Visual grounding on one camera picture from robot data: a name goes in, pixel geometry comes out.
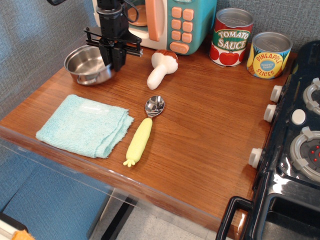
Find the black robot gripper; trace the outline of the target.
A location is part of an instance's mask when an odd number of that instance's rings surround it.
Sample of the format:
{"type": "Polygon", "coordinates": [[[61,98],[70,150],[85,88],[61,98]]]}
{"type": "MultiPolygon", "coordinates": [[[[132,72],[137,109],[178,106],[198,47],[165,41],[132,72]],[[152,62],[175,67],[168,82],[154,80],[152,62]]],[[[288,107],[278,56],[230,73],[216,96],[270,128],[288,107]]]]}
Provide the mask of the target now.
{"type": "Polygon", "coordinates": [[[104,65],[108,66],[112,62],[115,72],[119,72],[126,63],[126,53],[138,57],[143,55],[140,46],[142,40],[129,31],[126,7],[103,9],[97,6],[95,11],[99,16],[100,26],[84,29],[87,34],[86,43],[98,47],[104,65]]]}

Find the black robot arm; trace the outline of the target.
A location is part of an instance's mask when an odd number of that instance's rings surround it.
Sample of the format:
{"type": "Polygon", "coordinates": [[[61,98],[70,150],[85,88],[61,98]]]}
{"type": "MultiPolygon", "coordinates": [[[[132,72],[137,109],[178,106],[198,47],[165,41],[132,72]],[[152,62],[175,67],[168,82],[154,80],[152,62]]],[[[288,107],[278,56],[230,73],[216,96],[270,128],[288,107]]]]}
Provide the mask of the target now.
{"type": "Polygon", "coordinates": [[[86,27],[86,43],[99,48],[106,66],[112,65],[119,72],[126,63],[126,55],[141,57],[142,39],[129,31],[129,23],[138,20],[140,14],[130,0],[98,0],[95,8],[100,27],[86,27]]]}

